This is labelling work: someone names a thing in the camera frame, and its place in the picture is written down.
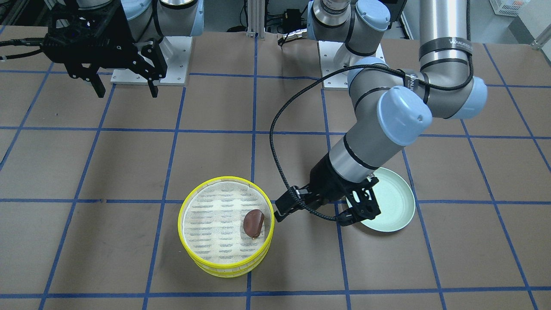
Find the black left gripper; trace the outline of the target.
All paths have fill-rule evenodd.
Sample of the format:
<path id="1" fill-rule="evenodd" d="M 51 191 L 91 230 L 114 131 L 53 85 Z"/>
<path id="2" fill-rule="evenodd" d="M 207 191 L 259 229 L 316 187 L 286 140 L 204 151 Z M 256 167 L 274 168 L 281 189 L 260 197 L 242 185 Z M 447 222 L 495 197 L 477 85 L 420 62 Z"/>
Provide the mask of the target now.
<path id="1" fill-rule="evenodd" d="M 379 182 L 374 175 L 364 177 L 359 183 L 342 178 L 332 167 L 329 155 L 325 155 L 310 172 L 309 184 L 299 188 L 291 186 L 275 201 L 275 219 L 281 223 L 289 214 L 307 209 L 312 214 L 350 226 L 363 220 L 374 220 L 381 214 L 375 197 L 374 186 Z M 336 216 L 326 216 L 317 209 L 329 202 L 346 198 L 351 206 Z"/>

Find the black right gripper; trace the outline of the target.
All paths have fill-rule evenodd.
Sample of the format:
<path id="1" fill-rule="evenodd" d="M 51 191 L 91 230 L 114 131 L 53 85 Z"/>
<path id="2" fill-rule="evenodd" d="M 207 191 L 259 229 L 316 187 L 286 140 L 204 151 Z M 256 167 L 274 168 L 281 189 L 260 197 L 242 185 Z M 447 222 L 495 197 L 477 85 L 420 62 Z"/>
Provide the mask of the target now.
<path id="1" fill-rule="evenodd" d="M 120 0 L 89 7 L 82 0 L 59 0 L 51 13 L 41 43 L 51 61 L 65 65 L 73 78 L 89 82 L 99 98 L 106 92 L 99 68 L 129 69 L 145 78 L 152 98 L 158 97 L 159 81 L 167 75 L 159 42 L 150 38 L 137 47 Z"/>

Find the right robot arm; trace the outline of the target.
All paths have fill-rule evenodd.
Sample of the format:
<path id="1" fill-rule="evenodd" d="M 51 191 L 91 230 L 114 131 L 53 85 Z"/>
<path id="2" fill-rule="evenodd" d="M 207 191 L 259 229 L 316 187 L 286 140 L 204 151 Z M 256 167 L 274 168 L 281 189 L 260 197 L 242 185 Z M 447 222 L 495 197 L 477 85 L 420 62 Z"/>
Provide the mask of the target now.
<path id="1" fill-rule="evenodd" d="M 152 97 L 167 76 L 165 37 L 198 37 L 204 29 L 201 0 L 59 0 L 40 45 L 73 79 L 105 87 L 100 68 L 129 69 L 146 81 Z"/>

